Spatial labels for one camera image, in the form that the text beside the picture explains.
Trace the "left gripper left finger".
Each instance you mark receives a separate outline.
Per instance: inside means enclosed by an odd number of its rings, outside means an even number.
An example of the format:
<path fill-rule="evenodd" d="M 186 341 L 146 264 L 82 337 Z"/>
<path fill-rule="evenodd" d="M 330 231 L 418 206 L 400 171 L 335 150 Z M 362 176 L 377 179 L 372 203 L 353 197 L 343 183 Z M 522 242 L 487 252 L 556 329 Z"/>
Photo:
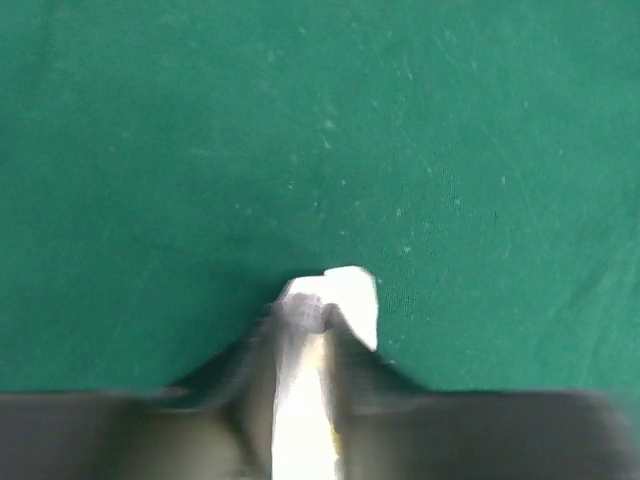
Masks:
<path fill-rule="evenodd" d="M 4 392 L 4 479 L 270 479 L 269 313 L 221 353 L 150 393 Z"/>

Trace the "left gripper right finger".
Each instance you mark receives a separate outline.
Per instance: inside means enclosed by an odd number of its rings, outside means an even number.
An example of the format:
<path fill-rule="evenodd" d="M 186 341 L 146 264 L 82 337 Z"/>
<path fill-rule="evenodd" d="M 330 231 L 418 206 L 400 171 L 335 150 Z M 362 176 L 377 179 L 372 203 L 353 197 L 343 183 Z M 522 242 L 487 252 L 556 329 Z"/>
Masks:
<path fill-rule="evenodd" d="M 581 390 L 424 387 L 325 316 L 348 479 L 636 479 L 632 412 Z"/>

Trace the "suture packet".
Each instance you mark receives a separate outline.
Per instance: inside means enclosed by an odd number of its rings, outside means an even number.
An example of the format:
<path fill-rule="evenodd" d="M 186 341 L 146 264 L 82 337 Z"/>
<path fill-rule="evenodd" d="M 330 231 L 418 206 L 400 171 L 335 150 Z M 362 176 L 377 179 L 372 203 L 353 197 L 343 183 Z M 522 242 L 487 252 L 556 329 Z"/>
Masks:
<path fill-rule="evenodd" d="M 378 346 L 375 277 L 360 266 L 290 280 L 275 303 L 274 479 L 341 479 L 335 337 Z"/>

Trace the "dark green surgical cloth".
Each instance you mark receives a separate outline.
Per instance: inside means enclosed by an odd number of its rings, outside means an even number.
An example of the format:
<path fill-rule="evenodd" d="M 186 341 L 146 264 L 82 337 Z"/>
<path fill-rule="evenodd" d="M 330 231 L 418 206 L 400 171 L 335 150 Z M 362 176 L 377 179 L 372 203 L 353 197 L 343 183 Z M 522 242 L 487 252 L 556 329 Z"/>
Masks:
<path fill-rule="evenodd" d="M 636 393 L 638 3 L 2 3 L 3 389 L 156 389 L 342 265 L 431 387 Z"/>

